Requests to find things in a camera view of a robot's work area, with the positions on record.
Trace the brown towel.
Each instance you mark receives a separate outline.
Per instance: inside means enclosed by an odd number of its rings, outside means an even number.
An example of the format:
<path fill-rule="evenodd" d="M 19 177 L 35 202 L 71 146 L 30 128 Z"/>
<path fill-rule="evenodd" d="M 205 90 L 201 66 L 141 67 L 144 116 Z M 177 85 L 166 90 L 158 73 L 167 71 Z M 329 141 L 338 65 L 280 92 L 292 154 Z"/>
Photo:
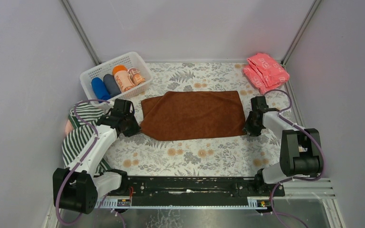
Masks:
<path fill-rule="evenodd" d="M 142 133 L 158 141 L 245 134 L 245 114 L 237 91 L 169 91 L 142 100 L 141 106 Z"/>

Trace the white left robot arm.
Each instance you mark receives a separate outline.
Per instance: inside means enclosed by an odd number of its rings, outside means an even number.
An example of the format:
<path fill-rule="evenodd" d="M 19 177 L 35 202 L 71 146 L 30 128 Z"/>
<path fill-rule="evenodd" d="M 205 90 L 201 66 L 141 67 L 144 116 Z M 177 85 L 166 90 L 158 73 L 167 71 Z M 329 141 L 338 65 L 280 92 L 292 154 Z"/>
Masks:
<path fill-rule="evenodd" d="M 96 169 L 106 151 L 118 137 L 130 137 L 141 130 L 134 116 L 135 109 L 131 101 L 115 99 L 107 103 L 110 104 L 109 113 L 100 116 L 96 124 L 87 122 L 77 113 L 77 108 L 83 102 L 74 106 L 73 114 L 76 119 L 93 132 L 79 155 L 65 168 L 58 168 L 53 173 L 56 210 L 66 209 L 89 214 L 95 208 L 99 197 L 111 191 L 129 191 L 125 171 L 110 169 L 96 176 Z"/>

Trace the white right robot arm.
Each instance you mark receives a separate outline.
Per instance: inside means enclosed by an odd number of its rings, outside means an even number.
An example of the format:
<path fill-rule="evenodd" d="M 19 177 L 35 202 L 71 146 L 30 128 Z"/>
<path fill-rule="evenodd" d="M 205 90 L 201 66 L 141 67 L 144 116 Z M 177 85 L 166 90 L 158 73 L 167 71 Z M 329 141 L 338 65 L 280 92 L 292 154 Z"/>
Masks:
<path fill-rule="evenodd" d="M 318 130 L 304 128 L 284 118 L 277 108 L 267 105 L 264 96 L 256 96 L 250 101 L 252 110 L 244 130 L 249 136 L 258 137 L 263 129 L 269 129 L 281 140 L 279 162 L 258 170 L 254 186 L 261 188 L 290 179 L 319 180 L 324 168 L 324 156 Z"/>

